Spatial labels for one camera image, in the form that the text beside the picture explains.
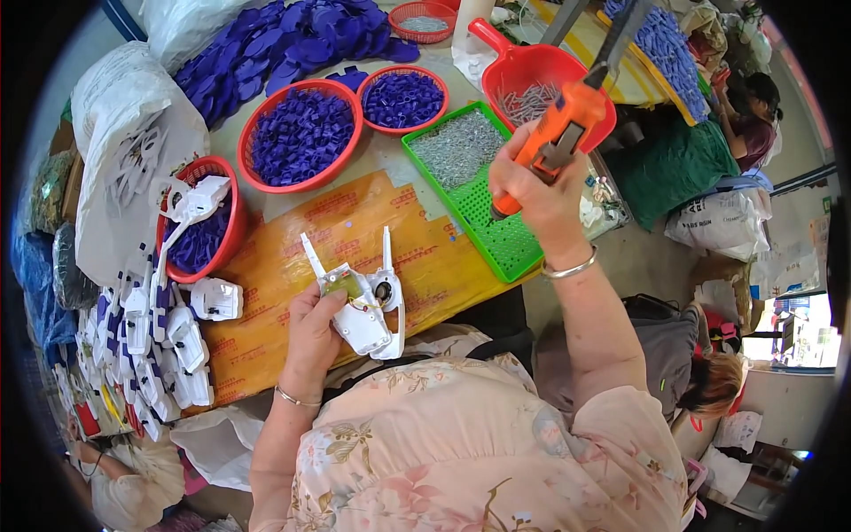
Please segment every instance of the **woman's arm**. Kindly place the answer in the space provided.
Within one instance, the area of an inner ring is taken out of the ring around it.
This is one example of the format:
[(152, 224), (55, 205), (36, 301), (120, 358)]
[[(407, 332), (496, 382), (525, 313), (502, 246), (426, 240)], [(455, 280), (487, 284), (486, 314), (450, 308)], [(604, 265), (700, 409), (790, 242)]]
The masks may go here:
[(65, 473), (66, 478), (68, 479), (68, 483), (71, 485), (71, 489), (74, 490), (74, 493), (77, 494), (80, 501), (90, 512), (92, 511), (92, 489), (89, 484), (86, 482), (86, 479), (83, 478), (82, 473), (77, 471), (74, 466), (69, 464), (66, 460), (60, 460), (62, 471)]
[[(591, 258), (579, 217), (586, 160), (579, 155), (553, 186), (546, 186), (512, 161), (536, 126), (537, 122), (522, 126), (503, 147), (491, 165), (489, 188), (497, 197), (510, 193), (523, 206), (523, 222), (538, 238), (547, 263), (554, 270), (566, 270)], [(555, 280), (553, 287), (562, 306), (576, 410), (618, 386), (647, 390), (641, 344), (599, 264)]]
[(723, 90), (714, 91), (715, 96), (718, 98), (718, 103), (721, 105), (721, 111), (727, 113), (728, 117), (737, 118), (739, 113), (733, 108), (733, 105), (730, 104), (730, 99), (727, 97), (727, 86), (725, 85)]
[(747, 155), (747, 143), (744, 135), (737, 135), (733, 132), (733, 127), (730, 126), (730, 120), (727, 118), (727, 113), (718, 114), (718, 119), (721, 121), (721, 131), (724, 133), (724, 139), (727, 141), (727, 146), (730, 148), (730, 155), (734, 159), (741, 159)]
[[(330, 328), (331, 318), (346, 304), (340, 290), (322, 299), (312, 283), (289, 304), (289, 350), (277, 384), (304, 403), (322, 400), (328, 368), (340, 352), (342, 339)], [(318, 407), (296, 405), (275, 392), (271, 411), (254, 444), (248, 481), (254, 510), (248, 529), (280, 530), (287, 518), (301, 436), (311, 430)]]
[(118, 480), (124, 475), (136, 474), (120, 460), (101, 453), (91, 443), (77, 441), (77, 448), (74, 453), (82, 462), (81, 468), (89, 476), (94, 474), (94, 470), (98, 467), (110, 480)]

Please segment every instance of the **silver bangle bracelet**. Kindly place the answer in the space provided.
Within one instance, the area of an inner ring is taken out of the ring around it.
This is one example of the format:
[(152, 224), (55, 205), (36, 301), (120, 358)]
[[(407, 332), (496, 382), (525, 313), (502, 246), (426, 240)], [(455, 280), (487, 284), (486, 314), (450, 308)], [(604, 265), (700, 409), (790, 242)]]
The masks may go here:
[(289, 395), (287, 395), (287, 393), (284, 390), (282, 390), (281, 387), (278, 386), (277, 384), (275, 385), (275, 392), (277, 392), (282, 398), (288, 400), (289, 402), (291, 402), (292, 404), (294, 404), (296, 406), (299, 406), (299, 405), (301, 405), (301, 406), (312, 406), (312, 407), (322, 406), (322, 403), (305, 403), (304, 401), (299, 401), (296, 398), (292, 398)]
[(548, 277), (550, 279), (564, 279), (565, 277), (570, 277), (576, 275), (579, 272), (587, 270), (591, 267), (592, 264), (597, 260), (597, 246), (591, 245), (591, 258), (583, 262), (578, 266), (574, 266), (569, 268), (568, 270), (553, 270), (549, 264), (546, 263), (546, 259), (544, 259), (544, 269), (543, 274), (544, 277)]

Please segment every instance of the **orange electric screwdriver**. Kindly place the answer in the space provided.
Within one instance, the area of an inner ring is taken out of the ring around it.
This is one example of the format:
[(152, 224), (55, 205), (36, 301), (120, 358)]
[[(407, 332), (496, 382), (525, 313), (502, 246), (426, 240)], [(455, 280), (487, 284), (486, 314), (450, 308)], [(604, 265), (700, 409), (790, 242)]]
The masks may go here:
[[(574, 160), (579, 145), (606, 117), (608, 97), (600, 94), (603, 80), (618, 67), (624, 50), (652, 7), (651, 0), (631, 0), (624, 6), (615, 16), (588, 73), (578, 82), (561, 87), (561, 94), (544, 112), (538, 127), (515, 157), (515, 162), (531, 170), (548, 186), (556, 182), (562, 168)], [(515, 215), (520, 208), (520, 203), (507, 194), (495, 199), (490, 206), (490, 223)]]

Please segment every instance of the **circuit board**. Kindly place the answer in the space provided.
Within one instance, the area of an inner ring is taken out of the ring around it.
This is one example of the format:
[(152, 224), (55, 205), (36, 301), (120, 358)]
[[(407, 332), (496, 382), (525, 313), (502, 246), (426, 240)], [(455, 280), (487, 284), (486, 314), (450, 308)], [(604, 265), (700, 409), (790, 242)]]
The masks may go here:
[[(336, 277), (336, 279), (331, 281), (329, 279), (330, 277)], [(357, 283), (357, 279), (355, 279), (355, 276), (351, 275), (351, 271), (349, 270), (344, 270), (343, 272), (336, 274), (336, 276), (328, 275), (323, 278), (323, 295), (330, 294), (331, 292), (336, 292), (341, 289), (345, 290), (349, 297), (353, 300), (356, 300), (363, 295), (363, 290)]]

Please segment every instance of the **orange hair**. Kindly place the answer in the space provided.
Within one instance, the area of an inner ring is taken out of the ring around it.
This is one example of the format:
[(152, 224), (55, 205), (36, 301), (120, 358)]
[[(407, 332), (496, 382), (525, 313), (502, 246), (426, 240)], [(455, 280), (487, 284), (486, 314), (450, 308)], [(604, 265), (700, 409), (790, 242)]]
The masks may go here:
[(692, 360), (688, 388), (677, 406), (697, 419), (711, 420), (727, 414), (744, 379), (742, 362), (736, 355), (712, 353)]

